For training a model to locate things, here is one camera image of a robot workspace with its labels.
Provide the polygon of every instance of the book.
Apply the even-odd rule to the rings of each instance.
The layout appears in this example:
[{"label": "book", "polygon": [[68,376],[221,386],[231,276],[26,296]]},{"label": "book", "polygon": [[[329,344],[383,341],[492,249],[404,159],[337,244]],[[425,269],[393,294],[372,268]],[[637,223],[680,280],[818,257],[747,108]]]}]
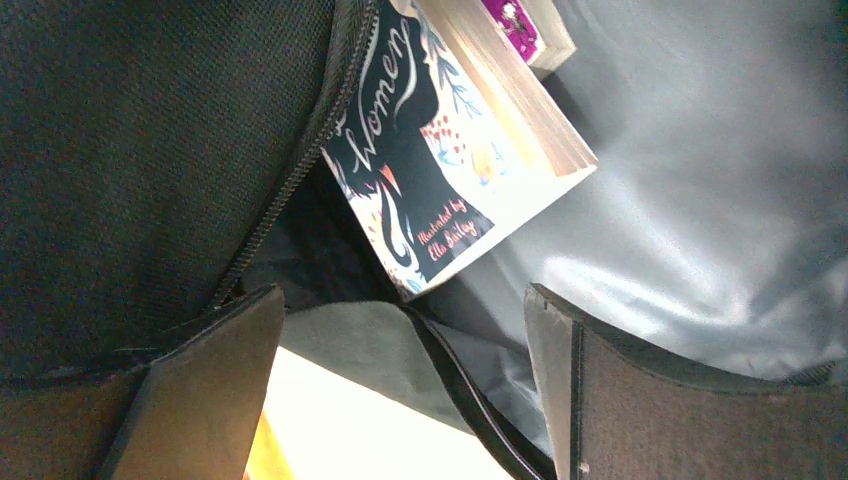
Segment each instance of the book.
[{"label": "book", "polygon": [[481,1],[540,80],[577,50],[552,0]]},{"label": "book", "polygon": [[404,300],[447,281],[597,158],[480,2],[382,0],[322,154]]}]

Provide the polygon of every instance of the black mesh panel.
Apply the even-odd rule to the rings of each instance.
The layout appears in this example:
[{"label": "black mesh panel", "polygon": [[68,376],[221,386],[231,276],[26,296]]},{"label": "black mesh panel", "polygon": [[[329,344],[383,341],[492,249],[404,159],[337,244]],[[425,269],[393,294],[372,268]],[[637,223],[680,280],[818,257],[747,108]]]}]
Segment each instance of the black mesh panel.
[{"label": "black mesh panel", "polygon": [[334,3],[0,6],[0,376],[206,306],[328,110],[331,34],[328,68],[350,61],[364,2],[341,32]]}]

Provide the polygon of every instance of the book cover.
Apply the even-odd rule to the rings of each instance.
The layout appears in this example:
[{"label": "book cover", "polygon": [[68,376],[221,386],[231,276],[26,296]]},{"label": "book cover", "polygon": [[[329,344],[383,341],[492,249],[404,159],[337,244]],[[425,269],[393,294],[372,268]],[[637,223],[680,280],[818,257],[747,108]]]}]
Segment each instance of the book cover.
[{"label": "book cover", "polygon": [[486,10],[500,26],[521,59],[528,65],[545,46],[533,21],[517,0],[482,0]]},{"label": "book cover", "polygon": [[380,8],[358,91],[322,153],[389,277],[411,299],[574,182],[555,186],[549,169],[522,161],[415,3],[383,0]]}]

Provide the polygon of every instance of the black fabric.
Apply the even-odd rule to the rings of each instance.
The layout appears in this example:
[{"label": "black fabric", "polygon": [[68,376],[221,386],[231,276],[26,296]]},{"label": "black fabric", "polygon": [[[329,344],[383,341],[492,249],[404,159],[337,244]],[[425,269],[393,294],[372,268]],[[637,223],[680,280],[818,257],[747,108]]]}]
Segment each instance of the black fabric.
[{"label": "black fabric", "polygon": [[279,288],[265,287],[232,305],[153,362],[98,478],[240,478],[265,400],[284,300]]},{"label": "black fabric", "polygon": [[[209,465],[240,475],[282,315],[281,292],[266,287],[164,332],[160,348],[145,349],[131,366],[113,362],[115,370],[96,374],[68,374],[26,385],[0,382],[0,478],[91,478],[109,452],[121,459],[127,444],[149,439],[139,437],[149,434],[151,425],[159,427],[156,445],[167,447],[171,456],[149,449],[150,455],[135,463],[136,474],[142,478],[172,478],[157,473],[163,468],[186,473],[178,478],[201,478],[188,474]],[[209,369],[214,381],[209,379]],[[173,372],[183,375],[178,385],[162,381]],[[150,409],[151,399],[160,408],[167,407],[167,422],[162,422],[161,410],[153,412],[158,416],[145,410]],[[128,414],[133,421],[126,423]],[[214,429],[198,428],[192,422],[214,425]],[[217,452],[214,461],[203,458],[201,465],[191,464],[216,447],[227,451]]]},{"label": "black fabric", "polygon": [[0,6],[0,376],[207,306],[338,95],[365,2],[339,3]]},{"label": "black fabric", "polygon": [[845,385],[725,372],[603,323],[542,286],[527,292],[528,341],[566,477],[845,478]]},{"label": "black fabric", "polygon": [[241,281],[245,291],[280,285],[292,313],[334,302],[400,301],[323,160],[294,192]]}]

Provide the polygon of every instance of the woman silhouette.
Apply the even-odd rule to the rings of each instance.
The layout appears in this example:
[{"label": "woman silhouette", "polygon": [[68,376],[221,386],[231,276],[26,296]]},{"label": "woman silhouette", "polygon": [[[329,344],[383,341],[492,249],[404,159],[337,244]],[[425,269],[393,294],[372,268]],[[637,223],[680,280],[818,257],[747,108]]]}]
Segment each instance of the woman silhouette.
[{"label": "woman silhouette", "polygon": [[[380,195],[389,251],[402,267],[414,255],[418,272],[430,281],[493,224],[451,187],[421,134],[439,100],[420,24],[383,0],[374,28],[359,91],[325,155],[343,187],[359,196]],[[405,239],[400,250],[393,228]]]}]

